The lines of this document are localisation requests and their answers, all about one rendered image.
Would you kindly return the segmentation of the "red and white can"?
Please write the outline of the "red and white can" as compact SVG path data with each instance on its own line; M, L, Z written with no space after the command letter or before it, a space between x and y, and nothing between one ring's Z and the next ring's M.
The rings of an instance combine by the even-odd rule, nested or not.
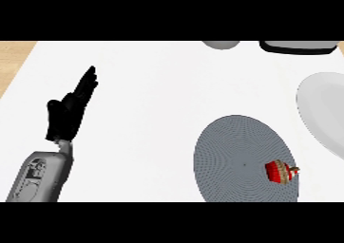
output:
M301 168L290 166L286 162L275 159L265 164L268 180L286 185L298 175Z

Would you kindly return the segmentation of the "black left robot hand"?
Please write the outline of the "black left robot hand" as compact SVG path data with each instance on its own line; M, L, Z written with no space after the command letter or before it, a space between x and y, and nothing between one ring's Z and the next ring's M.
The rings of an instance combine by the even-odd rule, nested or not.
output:
M91 65L79 79L73 92L69 92L60 101L50 100L47 102L47 140L72 141L97 85L95 67Z

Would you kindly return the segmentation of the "pale grey plate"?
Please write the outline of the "pale grey plate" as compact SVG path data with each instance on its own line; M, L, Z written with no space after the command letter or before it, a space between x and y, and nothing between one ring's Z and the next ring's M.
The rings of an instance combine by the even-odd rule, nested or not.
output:
M296 105L308 132L344 159L344 74L309 75L298 88Z

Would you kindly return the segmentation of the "grey rounded bowl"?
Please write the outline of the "grey rounded bowl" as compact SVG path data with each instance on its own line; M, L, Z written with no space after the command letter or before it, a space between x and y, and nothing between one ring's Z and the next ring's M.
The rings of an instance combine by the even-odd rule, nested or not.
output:
M203 44L212 49L225 50L233 48L239 41L205 41Z

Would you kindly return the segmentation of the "grey appliance with black rim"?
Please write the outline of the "grey appliance with black rim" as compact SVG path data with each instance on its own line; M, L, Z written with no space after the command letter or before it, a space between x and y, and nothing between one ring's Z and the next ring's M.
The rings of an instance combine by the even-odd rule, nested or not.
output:
M261 41L259 47L267 52L296 55L330 54L337 41Z

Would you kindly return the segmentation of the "round grey woven placemat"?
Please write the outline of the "round grey woven placemat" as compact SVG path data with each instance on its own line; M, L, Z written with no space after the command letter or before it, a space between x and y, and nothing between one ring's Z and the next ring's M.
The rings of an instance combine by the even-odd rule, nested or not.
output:
M202 131L193 152L193 173L206 202L296 202L299 177L270 181L267 164L296 165L283 139L253 118L231 115Z

